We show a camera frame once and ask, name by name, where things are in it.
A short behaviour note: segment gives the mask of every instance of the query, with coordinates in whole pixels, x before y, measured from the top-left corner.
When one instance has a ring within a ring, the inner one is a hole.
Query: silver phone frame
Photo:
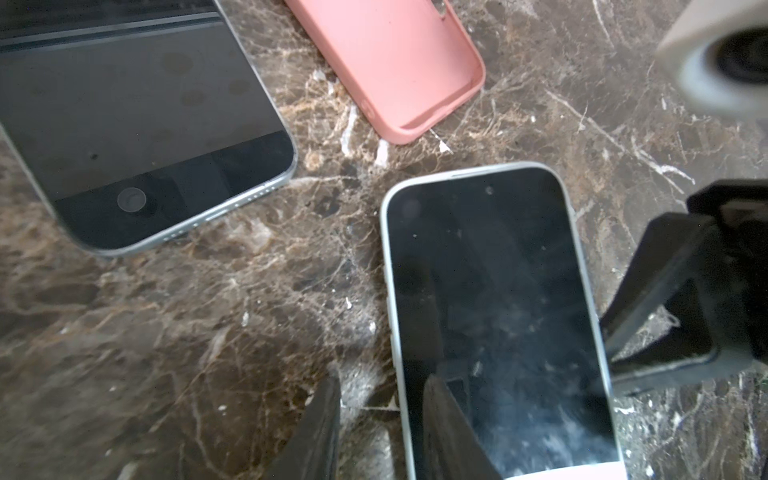
[[[400,405],[400,419],[402,421],[402,435],[403,443],[405,444],[406,451],[406,469],[408,471],[409,480],[416,480],[415,467],[413,465],[413,443],[411,439],[411,427],[408,417],[408,403],[406,401],[406,384],[405,374],[402,366],[402,346],[400,345],[400,329],[397,317],[397,306],[395,303],[395,282],[392,275],[392,254],[389,246],[389,225],[387,222],[387,212],[389,210],[389,202],[392,198],[401,190],[414,185],[432,184],[436,182],[442,182],[447,180],[456,180],[459,178],[467,177],[480,177],[487,174],[495,174],[498,172],[521,170],[524,168],[541,168],[546,170],[558,180],[560,188],[565,198],[566,210],[568,210],[568,222],[571,227],[571,234],[573,235],[574,245],[576,248],[576,257],[578,259],[579,271],[581,272],[581,282],[584,286],[584,298],[587,300],[587,307],[589,310],[590,321],[592,325],[592,336],[594,338],[595,345],[598,351],[598,363],[600,364],[600,373],[603,379],[603,387],[605,389],[606,398],[608,399],[608,409],[611,414],[611,422],[614,430],[614,439],[616,441],[616,450],[619,455],[619,462],[624,465],[624,455],[621,451],[621,444],[616,436],[616,422],[614,421],[613,404],[612,404],[612,389],[611,381],[608,373],[608,363],[605,355],[605,345],[600,333],[600,325],[598,320],[597,310],[594,307],[594,299],[591,292],[592,287],[587,275],[587,264],[584,261],[584,254],[581,250],[581,239],[576,231],[576,220],[574,218],[574,209],[571,206],[571,199],[568,197],[568,191],[565,189],[562,179],[552,170],[550,167],[544,164],[533,161],[520,161],[510,164],[496,164],[488,165],[484,167],[472,167],[464,168],[461,170],[452,170],[447,172],[441,172],[439,174],[430,174],[423,177],[415,177],[409,180],[405,180],[395,185],[384,196],[381,209],[379,211],[379,220],[381,222],[381,235],[382,235],[382,249],[384,250],[384,277],[387,288],[387,311],[389,317],[389,329],[391,330],[391,344],[392,344],[392,362],[395,365],[395,373],[397,377],[397,391],[398,400]],[[568,474],[568,468],[559,468],[563,471],[563,479],[570,478]]]
[[[46,196],[40,183],[37,181],[37,179],[35,178],[35,175],[29,169],[29,166],[26,164],[23,156],[19,152],[16,145],[13,143],[13,140],[8,136],[8,132],[6,131],[5,127],[0,122],[0,134],[2,135],[3,139],[8,144],[8,146],[10,147],[13,155],[21,164],[22,170],[27,175],[27,178],[29,179],[29,181],[32,183],[32,187],[35,189],[35,192],[37,193],[38,197],[40,198],[42,203],[45,205],[46,210],[48,210],[48,212],[53,216],[53,218],[56,219],[58,226],[81,249],[102,257],[121,257],[123,255],[130,255],[132,253],[139,253],[141,251],[148,250],[152,247],[160,245],[161,243],[172,240],[178,237],[179,235],[181,235],[182,233],[186,233],[188,230],[191,230],[192,228],[200,226],[202,223],[206,223],[217,217],[220,217],[221,215],[224,215],[226,212],[234,208],[241,207],[252,200],[256,200],[258,197],[262,197],[263,195],[268,194],[269,192],[275,190],[278,187],[281,187],[284,184],[287,184],[288,181],[293,176],[293,173],[296,171],[296,167],[298,166],[298,159],[299,159],[299,149],[296,147],[296,140],[293,138],[293,134],[288,128],[288,125],[286,124],[285,119],[283,118],[283,115],[280,113],[280,110],[278,110],[277,106],[275,105],[275,101],[273,100],[272,95],[270,95],[269,91],[266,89],[266,86],[264,85],[264,82],[261,80],[261,76],[259,75],[259,72],[256,69],[256,65],[254,65],[253,62],[250,60],[245,48],[243,47],[243,42],[240,41],[240,38],[235,33],[234,28],[232,28],[232,23],[230,22],[230,19],[227,17],[227,15],[224,13],[223,8],[221,8],[221,4],[219,3],[219,0],[211,0],[211,1],[216,5],[216,9],[218,10],[220,17],[223,19],[223,22],[227,26],[227,28],[229,28],[230,33],[234,38],[234,41],[237,43],[237,46],[240,48],[240,52],[243,54],[243,58],[250,65],[251,70],[253,70],[253,74],[256,75],[256,79],[259,81],[259,85],[261,85],[261,88],[264,90],[264,93],[269,99],[270,105],[272,105],[272,109],[277,113],[277,117],[280,119],[280,123],[283,125],[283,129],[288,134],[288,138],[290,139],[290,143],[293,148],[293,159],[291,160],[290,166],[288,167],[287,170],[285,170],[280,175],[262,184],[256,185],[255,187],[249,190],[246,190],[241,194],[231,197],[225,200],[224,202],[216,205],[215,207],[211,207],[208,210],[205,210],[204,212],[198,215],[194,215],[193,217],[187,218],[184,221],[176,223],[175,225],[168,227],[165,230],[157,232],[154,235],[150,235],[149,237],[144,238],[143,240],[139,240],[138,242],[132,245],[129,245],[127,247],[117,248],[117,249],[103,250],[103,249],[98,249],[90,245],[87,245],[86,243],[78,239],[70,231],[70,229],[66,226],[64,221],[62,221],[62,219],[59,217],[58,213],[56,212],[56,209],[53,207],[53,204]]]

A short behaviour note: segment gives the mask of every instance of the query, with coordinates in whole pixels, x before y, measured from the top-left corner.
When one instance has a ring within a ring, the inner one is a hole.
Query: brown marble countertop
[[[456,0],[488,80],[434,133],[385,150],[282,2],[225,0],[299,170],[133,257],[76,248],[0,145],[0,478],[260,478],[331,364],[338,478],[404,478],[384,193],[458,167],[553,167],[604,310],[651,218],[718,178],[768,174],[754,126],[692,114],[654,64],[685,3]],[[757,478],[764,376],[619,400],[632,478]]]

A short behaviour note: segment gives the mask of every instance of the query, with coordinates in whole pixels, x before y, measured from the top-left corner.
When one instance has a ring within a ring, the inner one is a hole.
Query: pink phone case
[[[448,2],[286,0],[382,138],[414,141],[485,83],[485,65]]]

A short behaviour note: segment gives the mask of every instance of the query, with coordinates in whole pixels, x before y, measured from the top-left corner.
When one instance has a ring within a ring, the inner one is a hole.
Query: white cylindrical object
[[[767,28],[768,0],[692,0],[659,44],[656,58],[694,111],[768,118],[768,83],[737,80],[717,63],[729,37]]]

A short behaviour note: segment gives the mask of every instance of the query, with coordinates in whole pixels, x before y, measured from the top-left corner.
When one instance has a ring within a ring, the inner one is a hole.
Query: black phone screen
[[[417,478],[432,373],[505,478],[618,461],[557,178],[525,167],[417,184],[386,219]]]
[[[0,5],[0,123],[59,217],[125,247],[286,172],[293,144],[211,0]],[[118,207],[126,188],[141,214]]]

